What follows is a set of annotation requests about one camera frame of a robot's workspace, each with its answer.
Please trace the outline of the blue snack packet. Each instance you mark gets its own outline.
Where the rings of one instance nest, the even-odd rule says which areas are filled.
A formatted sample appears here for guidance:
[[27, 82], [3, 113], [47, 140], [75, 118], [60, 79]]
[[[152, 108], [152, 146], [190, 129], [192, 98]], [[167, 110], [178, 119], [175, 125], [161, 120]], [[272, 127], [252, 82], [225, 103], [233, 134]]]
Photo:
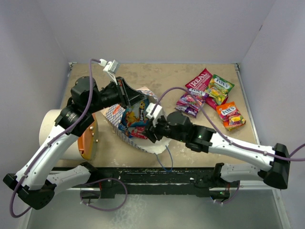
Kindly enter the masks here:
[[121, 124], [129, 127], [146, 126], [148, 118], [145, 116], [145, 110], [149, 105], [149, 100], [142, 100], [134, 106], [127, 108], [122, 115]]

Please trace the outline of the blue checkered paper bag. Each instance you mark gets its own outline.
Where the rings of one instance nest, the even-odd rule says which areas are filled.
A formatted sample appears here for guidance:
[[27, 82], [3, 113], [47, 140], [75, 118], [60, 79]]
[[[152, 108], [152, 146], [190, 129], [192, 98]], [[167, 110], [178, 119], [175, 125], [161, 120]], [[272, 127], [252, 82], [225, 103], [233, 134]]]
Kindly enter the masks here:
[[147, 96], [136, 105], [130, 108], [123, 108], [119, 104], [112, 105], [109, 108], [102, 110], [102, 114], [107, 122], [113, 127], [115, 134], [127, 144], [137, 148], [143, 152], [156, 155], [157, 161], [165, 172], [171, 172], [173, 169], [173, 157], [171, 159], [171, 167], [166, 168], [159, 159], [159, 154], [164, 151], [170, 152], [168, 146], [170, 139], [163, 137], [160, 141], [152, 143], [144, 134], [144, 129], [148, 124], [148, 119], [145, 116], [145, 110], [150, 103], [157, 103], [158, 98], [153, 91], [147, 87], [138, 89]]

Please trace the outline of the red pink snack packet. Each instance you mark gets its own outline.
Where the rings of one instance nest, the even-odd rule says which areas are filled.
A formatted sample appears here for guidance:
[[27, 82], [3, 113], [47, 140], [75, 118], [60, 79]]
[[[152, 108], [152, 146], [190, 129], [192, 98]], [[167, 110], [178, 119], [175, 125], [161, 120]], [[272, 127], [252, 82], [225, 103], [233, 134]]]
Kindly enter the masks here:
[[147, 139], [147, 136], [144, 135], [144, 131], [145, 131], [144, 126], [133, 127], [131, 130], [131, 136], [140, 139]]

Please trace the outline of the blue chocolate candy packet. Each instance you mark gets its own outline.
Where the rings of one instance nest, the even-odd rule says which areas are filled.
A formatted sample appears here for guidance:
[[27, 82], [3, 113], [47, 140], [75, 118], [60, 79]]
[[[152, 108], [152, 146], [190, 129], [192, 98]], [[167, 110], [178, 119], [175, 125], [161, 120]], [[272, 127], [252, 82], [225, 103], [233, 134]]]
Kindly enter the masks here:
[[128, 130], [128, 128], [126, 126], [124, 126], [123, 124], [119, 124], [118, 125], [118, 129], [128, 138], [132, 138], [132, 135], [130, 133], [130, 131]]

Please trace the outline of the purple white snack packet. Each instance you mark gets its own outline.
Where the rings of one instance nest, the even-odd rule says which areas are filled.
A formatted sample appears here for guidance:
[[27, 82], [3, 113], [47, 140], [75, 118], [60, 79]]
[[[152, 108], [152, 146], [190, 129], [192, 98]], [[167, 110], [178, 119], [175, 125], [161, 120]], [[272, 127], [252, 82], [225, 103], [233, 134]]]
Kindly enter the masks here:
[[175, 108], [176, 110], [178, 111], [181, 111], [187, 115], [190, 115], [191, 117], [194, 117], [196, 118], [197, 117], [197, 114], [198, 114], [198, 111], [189, 107], [189, 106], [181, 106], [181, 105], [178, 105], [176, 106]]

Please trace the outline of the purple pink candy packet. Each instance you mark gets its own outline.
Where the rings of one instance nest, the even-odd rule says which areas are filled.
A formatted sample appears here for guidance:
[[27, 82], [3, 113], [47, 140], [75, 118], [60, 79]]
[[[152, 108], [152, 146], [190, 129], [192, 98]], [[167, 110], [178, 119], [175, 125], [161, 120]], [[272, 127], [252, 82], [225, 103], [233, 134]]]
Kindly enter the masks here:
[[184, 93], [180, 99], [176, 102], [176, 105], [187, 106], [196, 111], [199, 111], [200, 108], [205, 103], [205, 100], [209, 97], [209, 94], [200, 91], [198, 89], [189, 88], [187, 93]]

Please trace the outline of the pink cookie snack packet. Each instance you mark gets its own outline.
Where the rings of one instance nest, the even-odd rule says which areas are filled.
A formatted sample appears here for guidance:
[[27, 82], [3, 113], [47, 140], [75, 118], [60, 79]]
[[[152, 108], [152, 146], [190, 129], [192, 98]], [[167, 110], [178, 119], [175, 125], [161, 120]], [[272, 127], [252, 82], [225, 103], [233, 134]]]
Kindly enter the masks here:
[[[193, 89], [198, 89], [200, 91], [206, 92], [206, 88], [208, 86], [208, 83], [210, 79], [212, 78], [212, 74], [207, 70], [204, 69], [198, 76], [196, 76], [194, 79], [192, 79], [190, 82], [188, 82], [185, 87], [186, 88], [193, 88]], [[217, 105], [216, 102], [212, 97], [208, 97], [206, 100], [206, 103], [212, 107], [214, 110], [216, 109]]]

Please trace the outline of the green yellow candy packet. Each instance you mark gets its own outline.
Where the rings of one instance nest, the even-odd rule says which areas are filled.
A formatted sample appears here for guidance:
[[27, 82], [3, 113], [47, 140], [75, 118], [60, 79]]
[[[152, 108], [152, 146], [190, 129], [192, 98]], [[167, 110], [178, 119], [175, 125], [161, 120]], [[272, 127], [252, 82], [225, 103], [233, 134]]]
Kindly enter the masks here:
[[234, 88], [234, 84], [224, 78], [214, 74], [210, 79], [206, 92], [214, 99], [217, 105], [221, 105], [228, 97], [229, 92]]

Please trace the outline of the orange snack packet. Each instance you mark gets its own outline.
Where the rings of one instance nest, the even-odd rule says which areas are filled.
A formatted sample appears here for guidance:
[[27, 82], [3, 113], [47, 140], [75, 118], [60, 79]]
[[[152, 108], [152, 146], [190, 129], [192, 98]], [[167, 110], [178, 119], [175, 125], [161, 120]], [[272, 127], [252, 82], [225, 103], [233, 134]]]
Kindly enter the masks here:
[[225, 103], [216, 107], [216, 111], [226, 130], [232, 131], [246, 123], [235, 102]]

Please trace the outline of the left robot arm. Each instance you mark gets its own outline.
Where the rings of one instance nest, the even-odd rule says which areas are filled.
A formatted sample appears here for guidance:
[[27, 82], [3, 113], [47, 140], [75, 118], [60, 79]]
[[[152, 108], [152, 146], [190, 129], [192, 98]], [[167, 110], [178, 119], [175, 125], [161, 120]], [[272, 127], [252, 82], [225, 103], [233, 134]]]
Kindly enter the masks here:
[[95, 112], [116, 104], [127, 109], [147, 98], [141, 91], [132, 89], [122, 77], [101, 90], [92, 77], [79, 78], [44, 143], [21, 170], [7, 174], [3, 182], [13, 190], [14, 196], [35, 210], [45, 207], [66, 189], [82, 184], [95, 186], [101, 175], [88, 162], [57, 175], [50, 175], [50, 172], [66, 150], [93, 124]]

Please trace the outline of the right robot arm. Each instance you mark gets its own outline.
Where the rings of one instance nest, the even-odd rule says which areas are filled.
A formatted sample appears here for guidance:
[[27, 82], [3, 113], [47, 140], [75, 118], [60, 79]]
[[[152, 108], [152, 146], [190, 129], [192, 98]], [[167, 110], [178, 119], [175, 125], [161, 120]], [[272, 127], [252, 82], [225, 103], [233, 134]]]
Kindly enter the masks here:
[[212, 128], [193, 124], [181, 112], [168, 116], [147, 114], [147, 118], [145, 135], [153, 143], [166, 137], [184, 143], [194, 152], [220, 154], [244, 162], [241, 165], [217, 164], [212, 182], [218, 187], [227, 182], [261, 180], [273, 188], [288, 188], [290, 162], [283, 144], [262, 146], [221, 136]]

